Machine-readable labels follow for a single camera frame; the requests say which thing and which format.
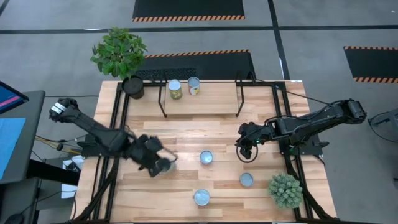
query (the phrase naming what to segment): blue screen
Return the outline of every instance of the blue screen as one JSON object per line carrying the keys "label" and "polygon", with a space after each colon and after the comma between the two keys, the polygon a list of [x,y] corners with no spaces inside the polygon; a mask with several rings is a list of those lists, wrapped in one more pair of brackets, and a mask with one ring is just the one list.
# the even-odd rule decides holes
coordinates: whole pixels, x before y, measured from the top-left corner
{"label": "blue screen", "polygon": [[10,90],[0,86],[0,110],[14,105],[24,99]]}

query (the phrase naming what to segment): black floor mat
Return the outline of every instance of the black floor mat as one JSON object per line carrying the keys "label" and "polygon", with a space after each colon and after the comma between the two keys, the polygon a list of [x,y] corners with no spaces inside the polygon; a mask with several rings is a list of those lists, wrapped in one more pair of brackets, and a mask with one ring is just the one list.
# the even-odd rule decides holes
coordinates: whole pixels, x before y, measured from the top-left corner
{"label": "black floor mat", "polygon": [[344,47],[357,82],[398,83],[397,47]]}
{"label": "black floor mat", "polygon": [[143,66],[136,74],[145,80],[160,80],[162,72],[168,80],[187,80],[192,76],[202,80],[234,80],[238,71],[243,79],[248,78],[249,72],[254,74],[248,50],[146,55]]}
{"label": "black floor mat", "polygon": [[134,22],[244,19],[242,0],[136,0]]}

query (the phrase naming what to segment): small cactus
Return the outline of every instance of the small cactus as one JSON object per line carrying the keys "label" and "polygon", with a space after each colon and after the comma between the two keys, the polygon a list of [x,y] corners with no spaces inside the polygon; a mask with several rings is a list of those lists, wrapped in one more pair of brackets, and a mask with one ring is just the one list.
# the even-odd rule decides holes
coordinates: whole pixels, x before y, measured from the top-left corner
{"label": "small cactus", "polygon": [[303,188],[292,175],[274,175],[268,184],[268,193],[279,208],[297,208],[302,203]]}

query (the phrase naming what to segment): potted plant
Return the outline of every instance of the potted plant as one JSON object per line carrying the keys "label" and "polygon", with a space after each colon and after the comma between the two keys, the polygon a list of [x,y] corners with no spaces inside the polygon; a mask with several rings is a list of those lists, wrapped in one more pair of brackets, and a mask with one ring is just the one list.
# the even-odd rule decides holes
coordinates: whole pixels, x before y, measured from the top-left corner
{"label": "potted plant", "polygon": [[129,34],[128,29],[112,27],[109,35],[102,38],[103,43],[93,47],[94,55],[90,60],[104,75],[120,77],[122,89],[132,98],[144,96],[142,78],[134,75],[144,62],[144,51],[147,51],[141,37]]}
{"label": "potted plant", "polygon": [[292,175],[281,173],[268,181],[268,194],[279,208],[298,208],[303,201],[303,188]]}

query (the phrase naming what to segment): green leafy plant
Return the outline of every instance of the green leafy plant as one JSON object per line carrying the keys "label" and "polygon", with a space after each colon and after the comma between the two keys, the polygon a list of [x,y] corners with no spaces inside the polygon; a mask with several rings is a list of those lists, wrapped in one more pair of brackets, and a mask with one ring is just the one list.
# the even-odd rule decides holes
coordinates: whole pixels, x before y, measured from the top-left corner
{"label": "green leafy plant", "polygon": [[303,188],[292,175],[279,174],[268,181],[268,193],[279,208],[297,208],[303,201]]}
{"label": "green leafy plant", "polygon": [[90,60],[104,75],[112,74],[121,80],[131,78],[144,62],[144,51],[147,51],[141,37],[129,34],[128,29],[112,27],[109,35],[102,38],[103,43],[93,47]]}

